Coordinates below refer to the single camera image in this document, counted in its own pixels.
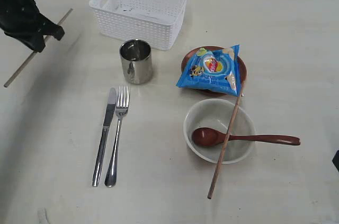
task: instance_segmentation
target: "black object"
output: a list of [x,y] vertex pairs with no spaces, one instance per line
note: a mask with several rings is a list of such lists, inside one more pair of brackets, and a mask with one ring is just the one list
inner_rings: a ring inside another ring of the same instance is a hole
[[333,162],[334,166],[338,169],[338,172],[339,172],[339,151],[337,151],[337,153],[334,155],[332,162]]
[[61,40],[65,32],[43,16],[34,0],[0,0],[0,28],[7,36],[41,52],[45,48],[44,35]]

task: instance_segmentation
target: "fork handle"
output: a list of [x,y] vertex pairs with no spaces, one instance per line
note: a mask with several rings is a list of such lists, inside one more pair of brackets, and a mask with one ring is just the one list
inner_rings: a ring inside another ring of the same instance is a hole
[[110,130],[110,127],[108,126],[104,126],[102,128],[101,139],[100,139],[99,149],[97,151],[97,157],[96,157],[95,168],[94,168],[93,179],[92,179],[93,187],[97,187],[99,185],[102,163],[104,161],[107,135],[108,135],[109,130]]
[[110,160],[110,165],[107,170],[105,185],[107,187],[113,187],[117,183],[117,172],[118,172],[118,146],[119,136],[122,124],[122,118],[118,119],[117,132],[115,134],[115,141],[113,146],[113,152]]

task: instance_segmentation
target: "spoon handle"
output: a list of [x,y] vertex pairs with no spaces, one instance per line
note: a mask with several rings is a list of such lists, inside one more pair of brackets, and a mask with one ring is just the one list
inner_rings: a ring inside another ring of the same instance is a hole
[[300,145],[300,138],[283,135],[253,135],[253,136],[231,136],[231,140],[259,141],[282,145]]

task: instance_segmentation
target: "wooden plate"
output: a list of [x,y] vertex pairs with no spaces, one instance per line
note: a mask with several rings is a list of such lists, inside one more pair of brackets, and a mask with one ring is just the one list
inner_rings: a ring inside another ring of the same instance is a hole
[[[187,55],[185,55],[184,59],[182,59],[181,62],[181,72],[184,71],[187,62],[189,61],[189,59],[200,49],[200,48],[205,48],[207,50],[210,51],[215,51],[215,50],[219,50],[219,49],[223,49],[222,47],[216,47],[216,46],[204,46],[204,47],[199,47],[199,48],[195,48],[193,50],[191,50],[190,52],[188,52]],[[245,81],[246,77],[247,77],[247,69],[246,66],[244,64],[244,62],[241,60],[241,58],[238,56],[238,64],[239,64],[239,70],[240,70],[240,82],[241,84],[243,84],[243,82]],[[204,92],[208,95],[213,95],[213,96],[221,96],[221,95],[225,95],[226,93],[217,93],[217,92],[212,92],[210,90],[200,90],[201,92]]]

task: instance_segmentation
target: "knife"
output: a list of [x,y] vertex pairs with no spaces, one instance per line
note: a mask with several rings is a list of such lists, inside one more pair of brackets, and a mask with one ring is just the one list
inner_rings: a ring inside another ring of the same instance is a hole
[[104,125],[102,127],[101,139],[99,144],[99,150],[97,152],[94,174],[92,179],[92,186],[97,187],[99,185],[102,163],[104,161],[104,154],[106,148],[107,135],[110,130],[110,125],[113,119],[114,111],[115,111],[115,103],[117,101],[117,93],[114,88],[111,88],[110,95],[108,96],[106,114],[104,119]]

